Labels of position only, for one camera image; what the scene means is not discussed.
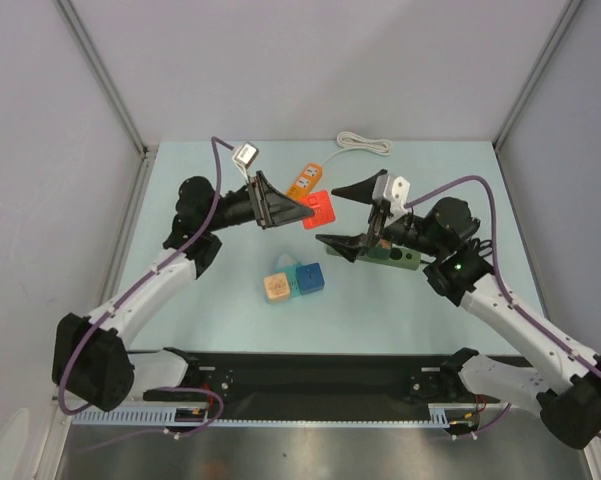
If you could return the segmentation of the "blue cube plug adapter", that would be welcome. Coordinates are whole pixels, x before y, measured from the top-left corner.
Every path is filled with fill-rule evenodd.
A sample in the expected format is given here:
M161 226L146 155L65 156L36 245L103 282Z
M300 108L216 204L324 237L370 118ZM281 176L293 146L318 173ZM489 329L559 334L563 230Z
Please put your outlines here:
M298 290L308 295L324 289L325 280L319 263L301 265L295 270Z

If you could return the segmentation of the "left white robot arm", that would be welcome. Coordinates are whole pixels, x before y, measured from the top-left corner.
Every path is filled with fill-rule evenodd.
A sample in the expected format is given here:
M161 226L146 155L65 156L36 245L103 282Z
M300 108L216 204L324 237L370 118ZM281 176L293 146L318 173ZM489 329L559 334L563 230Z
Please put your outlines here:
M133 355L129 346L177 293L198 280L222 246L216 231L245 223L269 229L300 222L313 210L277 189L257 172L237 191L220 195L201 176L178 192L171 232L149 269L125 292L86 316L69 313L56 330L52 380L59 394L72 394L108 412L134 395L167 388L177 398L201 387L192 358L174 348Z

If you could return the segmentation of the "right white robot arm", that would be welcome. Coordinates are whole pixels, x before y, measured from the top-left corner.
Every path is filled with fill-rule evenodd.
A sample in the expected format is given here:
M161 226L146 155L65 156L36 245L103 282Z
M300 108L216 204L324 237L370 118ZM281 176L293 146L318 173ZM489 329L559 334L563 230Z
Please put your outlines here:
M524 369L462 349L441 376L443 393L453 401L482 394L519 407L538 416L561 443L582 450L601 438L601 354L526 308L505 283L496 248L490 257L481 254L475 236L480 220L466 201L446 194L471 181L483 186L493 206L493 191L481 176L461 177L410 200L409 182L381 170L331 192L370 206L367 231L316 238L351 263L382 241L431 257L424 269L431 288L483 321L530 364Z

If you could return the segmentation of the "teal triangular power strip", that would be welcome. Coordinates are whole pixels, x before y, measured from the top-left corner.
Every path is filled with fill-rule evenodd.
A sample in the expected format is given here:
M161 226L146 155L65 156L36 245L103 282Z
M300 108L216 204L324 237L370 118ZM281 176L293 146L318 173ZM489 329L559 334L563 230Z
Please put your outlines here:
M301 263L290 254L281 254L275 264L274 272L286 275L291 298L300 296L296 275L296 270L300 266Z

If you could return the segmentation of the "red cube plug adapter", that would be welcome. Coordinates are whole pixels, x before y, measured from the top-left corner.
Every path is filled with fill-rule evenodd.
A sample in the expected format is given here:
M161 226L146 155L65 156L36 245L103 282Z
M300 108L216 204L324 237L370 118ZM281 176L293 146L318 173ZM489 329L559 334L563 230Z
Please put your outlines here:
M336 220L335 211L328 191L321 190L300 199L300 203L310 207L314 215L302 220L306 230L315 229L333 223Z

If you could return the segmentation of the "dark green cube plug adapter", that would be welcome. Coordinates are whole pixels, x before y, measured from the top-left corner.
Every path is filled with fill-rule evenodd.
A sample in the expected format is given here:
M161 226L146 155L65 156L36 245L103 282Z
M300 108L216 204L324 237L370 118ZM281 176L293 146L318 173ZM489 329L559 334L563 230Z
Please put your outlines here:
M367 252L369 258L387 260L390 258L392 246L390 243L379 242Z

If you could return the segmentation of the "orange power strip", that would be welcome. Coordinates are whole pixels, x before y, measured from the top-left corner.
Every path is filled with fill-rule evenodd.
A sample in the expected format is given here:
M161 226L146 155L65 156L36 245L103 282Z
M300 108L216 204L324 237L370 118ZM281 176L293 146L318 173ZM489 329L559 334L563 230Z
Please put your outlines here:
M314 190L322 178L322 175L323 168L321 165L308 163L305 169L289 187L286 192L286 196L293 200L299 200L306 197Z

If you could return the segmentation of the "olive green power strip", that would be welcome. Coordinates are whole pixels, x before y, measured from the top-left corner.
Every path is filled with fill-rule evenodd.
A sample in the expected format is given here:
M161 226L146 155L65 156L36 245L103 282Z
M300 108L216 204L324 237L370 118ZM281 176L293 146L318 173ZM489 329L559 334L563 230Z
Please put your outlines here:
M400 268L400 269L406 269L406 270L412 270L412 271L416 271L419 268L420 262L421 262L421 254L419 252L415 252L413 250L410 250L410 249L407 249L404 247L399 247L399 246L392 245L392 244L391 244L391 246L392 246L391 255L390 255L390 258L387 260L376 260L373 258L369 258L366 253L366 254L363 254L362 256L360 256L356 261L373 263L373 264L378 264L378 265L382 265L382 266L386 266L386 267ZM331 249L328 246L326 246L326 252L329 255L341 257L339 254L337 254L333 249Z

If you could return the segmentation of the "beige cube plug adapter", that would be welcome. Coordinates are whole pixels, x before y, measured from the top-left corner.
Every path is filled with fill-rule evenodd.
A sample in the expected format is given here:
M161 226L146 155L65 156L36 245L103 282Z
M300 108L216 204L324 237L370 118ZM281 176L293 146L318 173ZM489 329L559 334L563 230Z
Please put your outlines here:
M263 283L266 299L269 303L284 302L291 298L291 286L284 272L266 276Z

